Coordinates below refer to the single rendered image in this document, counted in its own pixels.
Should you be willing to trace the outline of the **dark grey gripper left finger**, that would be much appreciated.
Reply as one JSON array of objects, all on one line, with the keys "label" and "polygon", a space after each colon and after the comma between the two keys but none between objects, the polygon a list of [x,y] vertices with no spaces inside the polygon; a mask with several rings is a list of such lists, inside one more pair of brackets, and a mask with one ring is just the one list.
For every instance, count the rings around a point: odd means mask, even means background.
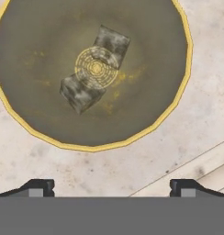
[{"label": "dark grey gripper left finger", "polygon": [[31,179],[19,188],[0,194],[0,197],[55,197],[53,179]]}]

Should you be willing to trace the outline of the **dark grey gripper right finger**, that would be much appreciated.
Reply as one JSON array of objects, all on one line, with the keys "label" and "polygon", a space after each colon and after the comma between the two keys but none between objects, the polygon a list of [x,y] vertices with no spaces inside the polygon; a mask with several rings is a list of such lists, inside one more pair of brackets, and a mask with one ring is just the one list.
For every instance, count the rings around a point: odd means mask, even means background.
[{"label": "dark grey gripper right finger", "polygon": [[224,197],[223,193],[205,188],[194,179],[172,179],[170,188],[170,197]]}]

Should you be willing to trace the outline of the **grey mottled ice cube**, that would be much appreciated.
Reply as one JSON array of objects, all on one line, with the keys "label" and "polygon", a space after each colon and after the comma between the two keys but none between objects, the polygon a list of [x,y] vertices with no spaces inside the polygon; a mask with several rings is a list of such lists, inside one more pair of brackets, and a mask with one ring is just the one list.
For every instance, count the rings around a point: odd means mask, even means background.
[{"label": "grey mottled ice cube", "polygon": [[101,25],[92,48],[92,56],[118,70],[125,58],[129,43],[129,37]]},{"label": "grey mottled ice cube", "polygon": [[77,73],[61,80],[60,94],[78,115],[96,104],[105,94],[106,88],[88,75],[79,77]]}]

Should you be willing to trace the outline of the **yellow-rimmed ice bowl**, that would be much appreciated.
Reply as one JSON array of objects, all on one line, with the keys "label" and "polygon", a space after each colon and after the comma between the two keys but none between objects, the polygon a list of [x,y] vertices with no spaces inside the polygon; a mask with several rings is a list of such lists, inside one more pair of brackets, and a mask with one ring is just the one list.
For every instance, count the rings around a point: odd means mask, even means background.
[{"label": "yellow-rimmed ice bowl", "polygon": [[[118,77],[82,115],[60,95],[101,26],[129,37]],[[178,0],[4,0],[0,97],[32,135],[79,151],[119,148],[157,129],[178,105],[193,42]]]}]

